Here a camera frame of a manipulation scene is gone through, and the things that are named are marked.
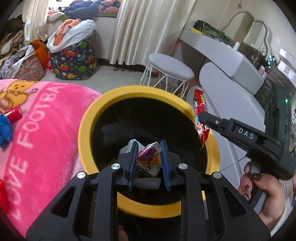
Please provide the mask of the left hand thumb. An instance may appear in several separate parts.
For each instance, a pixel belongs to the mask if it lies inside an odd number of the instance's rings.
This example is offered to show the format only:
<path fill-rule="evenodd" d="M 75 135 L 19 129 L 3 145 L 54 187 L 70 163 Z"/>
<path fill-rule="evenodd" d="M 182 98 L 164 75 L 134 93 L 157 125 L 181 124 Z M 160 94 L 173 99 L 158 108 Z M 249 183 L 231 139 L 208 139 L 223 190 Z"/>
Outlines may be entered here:
<path fill-rule="evenodd" d="M 126 232 L 123 230 L 123 226 L 118 226 L 118 240 L 119 241 L 128 241 L 128 236 Z"/>

